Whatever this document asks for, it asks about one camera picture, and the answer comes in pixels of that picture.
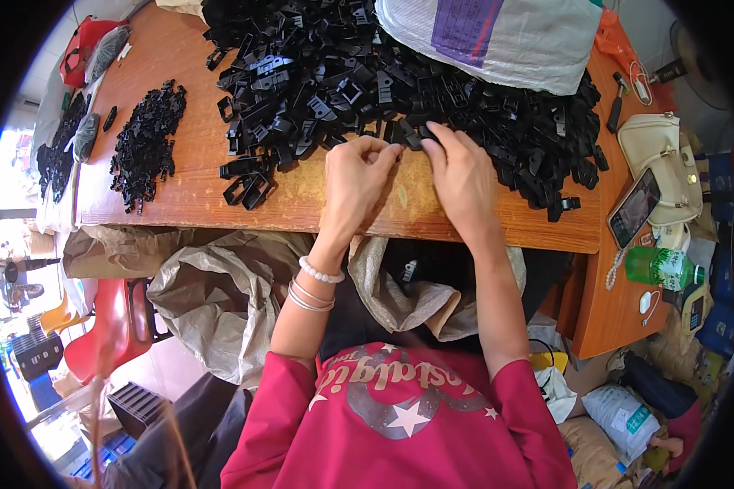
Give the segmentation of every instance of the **pile of black plastic parts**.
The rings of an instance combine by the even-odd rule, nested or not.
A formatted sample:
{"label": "pile of black plastic parts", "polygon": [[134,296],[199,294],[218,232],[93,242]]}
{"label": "pile of black plastic parts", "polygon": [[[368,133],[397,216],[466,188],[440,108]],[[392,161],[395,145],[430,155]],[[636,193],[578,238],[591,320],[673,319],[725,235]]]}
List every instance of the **pile of black plastic parts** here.
{"label": "pile of black plastic parts", "polygon": [[[223,194],[229,205],[260,205],[275,168],[293,170],[348,132],[418,151],[433,137],[426,121],[467,132],[487,150],[500,183],[546,209],[550,221],[580,206],[560,194],[569,174],[593,189],[598,170],[608,169],[592,111],[600,93],[587,73],[571,96],[485,83],[387,36],[372,0],[209,0],[203,14],[204,37],[216,47],[206,67],[239,50],[217,82],[228,93],[217,104],[231,124],[228,154],[242,155],[219,170],[235,178]],[[405,116],[395,121],[398,114]]]}
{"label": "pile of black plastic parts", "polygon": [[122,192],[125,213],[136,209],[141,214],[144,202],[155,198],[156,181],[174,176],[171,151],[174,141],[166,139],[177,131],[185,112],[185,89],[167,80],[158,90],[150,90],[133,109],[130,119],[117,136],[117,154],[112,156],[114,174],[111,189]]}
{"label": "pile of black plastic parts", "polygon": [[65,112],[62,120],[57,126],[55,137],[51,140],[51,146],[46,144],[38,148],[38,171],[40,172],[40,197],[46,197],[46,189],[51,185],[51,201],[60,203],[62,194],[68,185],[73,168],[73,153],[70,148],[66,151],[68,141],[76,133],[81,118],[87,115],[90,106],[90,96],[84,99],[81,93],[73,98]]}

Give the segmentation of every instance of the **hammer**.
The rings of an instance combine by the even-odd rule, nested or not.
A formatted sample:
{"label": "hammer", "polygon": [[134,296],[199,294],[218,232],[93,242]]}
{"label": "hammer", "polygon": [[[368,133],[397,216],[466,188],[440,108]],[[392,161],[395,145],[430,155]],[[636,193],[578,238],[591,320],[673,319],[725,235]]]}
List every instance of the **hammer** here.
{"label": "hammer", "polygon": [[619,89],[617,91],[617,96],[615,97],[615,101],[612,103],[612,110],[609,112],[609,121],[607,122],[607,129],[612,134],[617,132],[617,119],[620,118],[620,110],[622,109],[622,94],[627,93],[629,88],[626,81],[623,79],[622,75],[619,72],[615,72],[615,74],[612,75],[612,77],[617,82],[617,85],[619,85]]}

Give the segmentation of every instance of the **smartphone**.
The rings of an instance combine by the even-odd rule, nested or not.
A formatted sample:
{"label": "smartphone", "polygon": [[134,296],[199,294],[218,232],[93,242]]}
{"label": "smartphone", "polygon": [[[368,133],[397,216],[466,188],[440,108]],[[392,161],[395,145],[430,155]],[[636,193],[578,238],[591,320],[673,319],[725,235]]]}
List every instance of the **smartphone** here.
{"label": "smartphone", "polygon": [[648,167],[607,217],[609,230],[619,249],[626,249],[631,244],[660,200],[661,190]]}

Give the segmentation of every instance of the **white handbag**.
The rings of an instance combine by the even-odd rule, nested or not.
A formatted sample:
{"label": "white handbag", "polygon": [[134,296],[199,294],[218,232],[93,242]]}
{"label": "white handbag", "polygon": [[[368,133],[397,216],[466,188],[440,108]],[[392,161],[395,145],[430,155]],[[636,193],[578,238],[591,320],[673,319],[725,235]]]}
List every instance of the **white handbag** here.
{"label": "white handbag", "polygon": [[650,167],[661,190],[661,201],[648,222],[654,227],[679,224],[701,215],[699,171],[685,139],[680,147],[679,118],[673,113],[640,113],[617,131],[634,179]]}

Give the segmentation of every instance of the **purple label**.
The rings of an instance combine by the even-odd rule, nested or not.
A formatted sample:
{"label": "purple label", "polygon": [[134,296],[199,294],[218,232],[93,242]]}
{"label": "purple label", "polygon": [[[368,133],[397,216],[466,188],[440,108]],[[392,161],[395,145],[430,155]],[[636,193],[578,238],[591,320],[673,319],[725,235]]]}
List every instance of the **purple label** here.
{"label": "purple label", "polygon": [[440,54],[481,68],[503,0],[438,0],[431,45]]}

